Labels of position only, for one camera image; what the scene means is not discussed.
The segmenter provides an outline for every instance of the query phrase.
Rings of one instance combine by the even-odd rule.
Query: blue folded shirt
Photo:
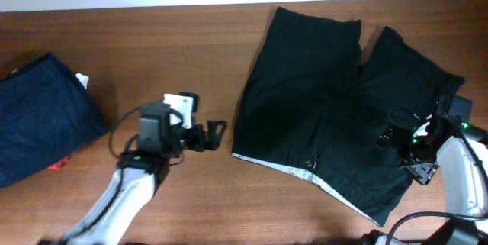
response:
[[[107,131],[80,81],[48,53],[0,81],[0,187],[47,168]]]

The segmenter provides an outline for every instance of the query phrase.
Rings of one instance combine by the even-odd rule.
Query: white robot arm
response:
[[[408,147],[401,143],[393,147],[406,160],[407,171],[423,185],[429,183],[436,169],[441,167],[447,212],[408,215],[392,227],[388,236],[380,235],[374,244],[404,244],[391,239],[394,231],[403,222],[421,216],[450,218],[421,244],[486,243],[488,133],[465,122],[469,118],[470,105],[463,98],[442,97],[427,122],[415,129]],[[405,134],[402,130],[390,131],[387,138],[398,138],[392,132]]]
[[[108,188],[87,215],[64,233],[62,240],[43,240],[38,244],[118,244],[130,222],[167,176],[169,166],[173,165],[169,163],[171,158],[179,158],[186,149],[203,152],[220,145],[226,122],[208,121],[207,132],[202,125],[194,125],[191,115],[197,109],[197,101],[198,96],[191,93],[166,94],[164,100],[140,106],[124,115],[109,138],[112,154],[115,155],[111,139],[123,119],[140,111],[140,129],[127,142],[124,152],[115,155],[119,162]],[[137,150],[130,150],[134,141]]]

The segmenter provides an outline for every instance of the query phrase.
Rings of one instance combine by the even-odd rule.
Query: red fabric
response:
[[[61,169],[64,164],[66,164],[69,160],[69,156],[66,156],[65,158],[61,159],[60,161],[54,163],[51,166],[48,166],[47,169]]]

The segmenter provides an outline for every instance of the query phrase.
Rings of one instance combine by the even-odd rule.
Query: black pants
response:
[[[428,116],[464,79],[447,73],[386,27],[359,66],[360,21],[278,8],[246,84],[233,155],[320,185],[379,225],[412,180],[376,146],[388,114]]]

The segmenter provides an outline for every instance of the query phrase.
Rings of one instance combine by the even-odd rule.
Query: wooden table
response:
[[[293,243],[360,237],[378,229],[316,186],[230,156],[232,122],[252,64],[277,6],[340,21],[361,19],[366,52],[384,25],[440,67],[466,78],[459,95],[474,101],[472,123],[488,128],[488,0],[352,0],[260,5],[123,8],[0,14],[2,73],[47,51],[90,76],[88,91],[109,122],[163,93],[196,92],[197,120],[231,123],[220,149],[187,153],[124,241]],[[131,118],[116,145],[136,131]],[[116,160],[107,137],[0,190],[0,239],[36,243],[59,237],[105,190]],[[439,173],[413,184],[382,231],[414,211],[443,211]],[[397,233],[423,238],[443,222],[419,218]]]

